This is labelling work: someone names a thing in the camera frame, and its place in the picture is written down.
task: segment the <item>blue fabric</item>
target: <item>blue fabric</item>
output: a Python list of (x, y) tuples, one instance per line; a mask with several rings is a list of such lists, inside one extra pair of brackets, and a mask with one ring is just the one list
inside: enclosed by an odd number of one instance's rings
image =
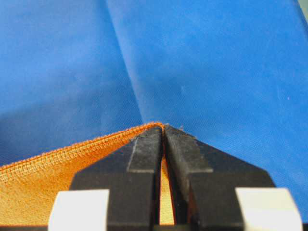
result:
[(308, 222), (296, 0), (4, 1), (0, 44), (0, 165), (161, 121), (266, 169)]

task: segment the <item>black jaw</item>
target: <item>black jaw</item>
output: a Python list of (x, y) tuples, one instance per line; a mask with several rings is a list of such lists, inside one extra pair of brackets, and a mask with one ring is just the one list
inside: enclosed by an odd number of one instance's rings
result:
[(268, 173), (171, 126), (165, 137), (176, 222), (244, 230), (235, 187), (275, 187)]
[(77, 173), (70, 190), (109, 189), (108, 231), (158, 224), (162, 130), (152, 128)]

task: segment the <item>white block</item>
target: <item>white block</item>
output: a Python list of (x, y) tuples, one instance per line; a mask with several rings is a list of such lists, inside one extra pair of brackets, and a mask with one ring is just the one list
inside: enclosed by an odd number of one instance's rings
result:
[(245, 231), (302, 231), (298, 209), (285, 188), (236, 188)]
[(58, 192), (48, 230), (106, 231), (108, 200), (108, 189)]

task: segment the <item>blue cloth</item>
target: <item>blue cloth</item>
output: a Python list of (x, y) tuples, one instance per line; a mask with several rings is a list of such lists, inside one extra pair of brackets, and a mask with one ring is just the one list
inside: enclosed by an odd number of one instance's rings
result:
[(161, 121), (266, 169), (308, 222), (296, 0), (4, 1), (0, 44), (0, 165)]

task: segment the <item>orange cloth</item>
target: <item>orange cloth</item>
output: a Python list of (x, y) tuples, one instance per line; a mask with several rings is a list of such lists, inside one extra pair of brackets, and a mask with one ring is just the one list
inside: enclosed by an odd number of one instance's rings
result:
[[(58, 191), (69, 189), (74, 174), (107, 156), (151, 123), (74, 144), (0, 167), (0, 225), (47, 225)], [(166, 162), (162, 163), (160, 223), (173, 224)]]

